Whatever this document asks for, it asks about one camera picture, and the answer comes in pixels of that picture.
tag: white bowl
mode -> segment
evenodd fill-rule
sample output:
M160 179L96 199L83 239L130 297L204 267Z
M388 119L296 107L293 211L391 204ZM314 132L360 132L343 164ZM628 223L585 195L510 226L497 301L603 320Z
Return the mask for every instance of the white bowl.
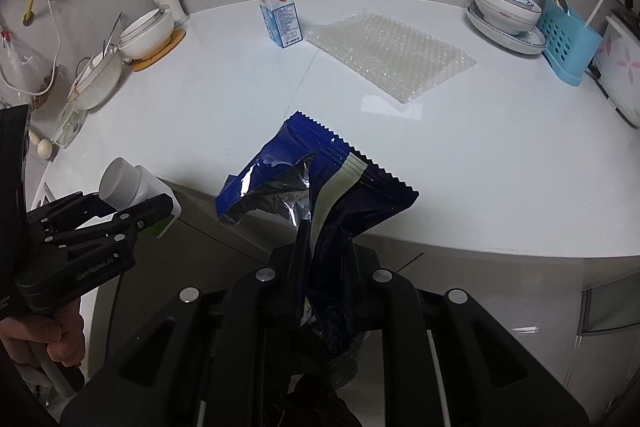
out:
M486 22L509 35L528 32L542 13L532 0L476 0L476 5Z
M158 53L168 44L173 31L174 18L171 12L166 10L149 28L146 28L132 39L121 42L118 49L125 57L131 60L145 60Z
M104 102L118 85L122 74L122 58L114 46L102 57L95 55L71 85L69 102L82 109L92 109Z
M151 10L149 13L145 13L140 19L130 24L121 34L120 34L120 44L124 44L124 42L130 41L133 37L137 36L139 33L143 32L150 26L154 25L158 22L158 19L162 16L164 10L156 9Z

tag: white straw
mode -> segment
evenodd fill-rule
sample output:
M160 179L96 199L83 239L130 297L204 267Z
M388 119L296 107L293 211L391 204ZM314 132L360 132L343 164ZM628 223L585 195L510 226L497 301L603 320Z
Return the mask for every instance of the white straw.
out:
M598 10L600 9L600 6L602 6L602 3L604 2L604 0L599 0L598 4L596 4L596 7L593 9L593 11L591 12L591 15L589 15L589 18L587 19L587 22L584 23L584 27L586 28L589 24L591 24L591 21L593 21L593 18L596 16L596 13L598 12Z

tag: rice cooker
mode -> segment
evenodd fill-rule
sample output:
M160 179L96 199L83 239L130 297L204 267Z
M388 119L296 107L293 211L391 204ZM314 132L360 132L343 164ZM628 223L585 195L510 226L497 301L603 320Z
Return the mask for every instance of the rice cooker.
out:
M600 85L609 103L635 126L640 126L640 40L616 16L593 57L600 70Z

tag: blue utensil holder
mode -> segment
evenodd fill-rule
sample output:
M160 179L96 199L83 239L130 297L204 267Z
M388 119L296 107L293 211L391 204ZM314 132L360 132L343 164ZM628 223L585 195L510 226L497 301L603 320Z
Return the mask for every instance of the blue utensil holder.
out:
M567 14L552 0L546 0L538 28L546 37L543 54L556 76L571 86L578 86L602 37L585 27L573 8L569 6Z

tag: wooden coaster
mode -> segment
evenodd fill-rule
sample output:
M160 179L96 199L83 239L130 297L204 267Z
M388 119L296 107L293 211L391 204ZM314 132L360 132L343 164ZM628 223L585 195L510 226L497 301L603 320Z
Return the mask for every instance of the wooden coaster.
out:
M171 39L169 40L169 43L164 48L162 48L160 51L158 51L158 53L156 53L152 57L146 58L145 60L134 60L131 65L131 69L133 71L142 71L142 70L146 70L146 68L148 68L149 66L153 66L158 60L160 60L172 49L174 49L178 44L180 44L180 42L182 41L182 39L186 34L187 34L187 30L183 28L178 28L174 30L174 32L171 34Z

